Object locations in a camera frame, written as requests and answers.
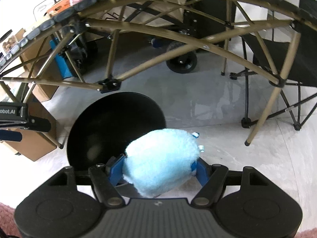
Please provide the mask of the orange cardboard box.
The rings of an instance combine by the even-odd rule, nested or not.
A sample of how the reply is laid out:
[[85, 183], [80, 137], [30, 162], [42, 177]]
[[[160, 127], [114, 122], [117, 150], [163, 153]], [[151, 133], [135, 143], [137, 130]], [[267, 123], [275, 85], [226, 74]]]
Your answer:
[[50, 9], [47, 10], [47, 14], [49, 14], [52, 17], [64, 11], [65, 9], [68, 9], [69, 7], [70, 7], [69, 0], [59, 0]]

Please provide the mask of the cardboard box on floor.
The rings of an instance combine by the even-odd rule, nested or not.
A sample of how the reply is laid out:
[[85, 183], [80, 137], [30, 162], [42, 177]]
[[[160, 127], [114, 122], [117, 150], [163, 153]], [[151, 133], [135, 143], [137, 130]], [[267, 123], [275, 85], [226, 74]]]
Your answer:
[[[31, 115], [49, 120], [51, 130], [48, 134], [56, 139], [56, 119], [34, 96], [30, 97], [28, 105]], [[55, 144], [39, 132], [29, 130], [20, 130], [20, 132], [23, 136], [21, 142], [1, 141], [1, 147], [6, 146], [11, 152], [20, 153], [33, 162], [57, 148]]]

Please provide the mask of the black folding wagon cart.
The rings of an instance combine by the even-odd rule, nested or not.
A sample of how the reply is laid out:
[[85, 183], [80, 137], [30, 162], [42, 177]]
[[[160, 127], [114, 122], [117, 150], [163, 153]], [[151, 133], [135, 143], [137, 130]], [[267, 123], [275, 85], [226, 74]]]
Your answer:
[[147, 70], [163, 61], [175, 73], [186, 74], [197, 65], [198, 49], [226, 53], [233, 29], [236, 6], [225, 0], [186, 0], [184, 4], [169, 1], [146, 1], [142, 10], [152, 17], [143, 22], [162, 41], [170, 39], [164, 54], [139, 65]]

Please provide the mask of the light blue fluffy plush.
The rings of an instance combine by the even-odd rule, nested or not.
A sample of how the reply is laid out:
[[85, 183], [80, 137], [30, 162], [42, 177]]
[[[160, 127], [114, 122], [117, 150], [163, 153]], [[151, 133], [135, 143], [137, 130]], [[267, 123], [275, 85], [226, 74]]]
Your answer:
[[187, 182], [197, 173], [204, 146], [198, 132], [172, 128], [151, 131], [125, 150], [123, 179], [145, 198], [155, 198]]

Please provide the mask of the blue flat panel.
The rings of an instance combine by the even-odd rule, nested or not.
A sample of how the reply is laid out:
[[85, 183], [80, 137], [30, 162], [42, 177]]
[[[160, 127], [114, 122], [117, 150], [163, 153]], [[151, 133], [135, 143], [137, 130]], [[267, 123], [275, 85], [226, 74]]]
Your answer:
[[[58, 43], [59, 43], [58, 38], [51, 39], [49, 41], [49, 44], [50, 44], [50, 47], [51, 47], [52, 50], [56, 48]], [[72, 73], [72, 71], [70, 69], [70, 64], [69, 64], [68, 59], [67, 59], [66, 56], [64, 56], [64, 55], [63, 56], [56, 55], [55, 56], [55, 62], [57, 63], [57, 66], [59, 68], [61, 77], [63, 79], [74, 77], [74, 74]]]

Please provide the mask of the white foam cylinder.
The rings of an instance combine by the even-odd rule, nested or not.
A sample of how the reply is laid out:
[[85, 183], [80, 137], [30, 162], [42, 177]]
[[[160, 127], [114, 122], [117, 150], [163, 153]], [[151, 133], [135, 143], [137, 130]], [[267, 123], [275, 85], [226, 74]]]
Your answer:
[[88, 151], [87, 151], [87, 159], [92, 162], [98, 158], [99, 154], [101, 151], [101, 146], [100, 144], [95, 144], [91, 146]]

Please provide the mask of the tan folding camp table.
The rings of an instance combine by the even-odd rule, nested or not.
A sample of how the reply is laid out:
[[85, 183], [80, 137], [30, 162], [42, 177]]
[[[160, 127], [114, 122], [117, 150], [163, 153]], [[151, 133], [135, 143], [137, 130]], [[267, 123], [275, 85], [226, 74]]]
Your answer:
[[[316, 17], [313, 13], [296, 7], [285, 0], [221, 0], [226, 2], [227, 15], [231, 14], [232, 6], [239, 7], [241, 3], [248, 3], [285, 16], [284, 19], [256, 21], [246, 17], [243, 22], [233, 22], [230, 19], [221, 20], [211, 14], [194, 9], [194, 4], [203, 1], [206, 0], [82, 0], [50, 16], [18, 42], [1, 59], [1, 81], [3, 83], [18, 82], [32, 85], [73, 86], [107, 93], [118, 90], [124, 80], [163, 61], [175, 59], [196, 49], [203, 49], [245, 66], [247, 69], [265, 77], [274, 86], [260, 119], [245, 141], [245, 145], [250, 145], [259, 129], [268, 119], [269, 110], [285, 85], [294, 65], [299, 44], [303, 40], [303, 31], [305, 29], [316, 31]], [[262, 30], [288, 26], [294, 29], [294, 34], [281, 69], [276, 68], [267, 48], [264, 48], [263, 52], [270, 69], [265, 71], [246, 59], [229, 52], [228, 49], [218, 47], [219, 42], [228, 42], [236, 36], [258, 34]], [[65, 27], [69, 29], [68, 33], [46, 57], [46, 61], [36, 77], [9, 77], [10, 64], [17, 57], [38, 41]], [[93, 34], [99, 36], [110, 36], [113, 43], [116, 43], [121, 32], [138, 32], [178, 41], [182, 45], [118, 76], [112, 75], [112, 64], [109, 63], [106, 66], [105, 79], [96, 84], [87, 83], [83, 79], [78, 82], [52, 82], [44, 79], [42, 75], [55, 55], [66, 53], [71, 42], [88, 31], [92, 31]]]

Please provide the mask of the black round trash bin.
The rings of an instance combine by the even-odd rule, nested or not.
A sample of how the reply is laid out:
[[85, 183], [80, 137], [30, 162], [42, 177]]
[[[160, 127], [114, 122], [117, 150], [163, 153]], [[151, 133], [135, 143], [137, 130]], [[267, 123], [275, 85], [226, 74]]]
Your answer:
[[[166, 127], [163, 111], [151, 98], [136, 92], [119, 92], [89, 105], [74, 122], [67, 141], [67, 158], [77, 175], [88, 174], [96, 164], [118, 157], [139, 137]], [[96, 160], [87, 159], [88, 149], [100, 144]]]

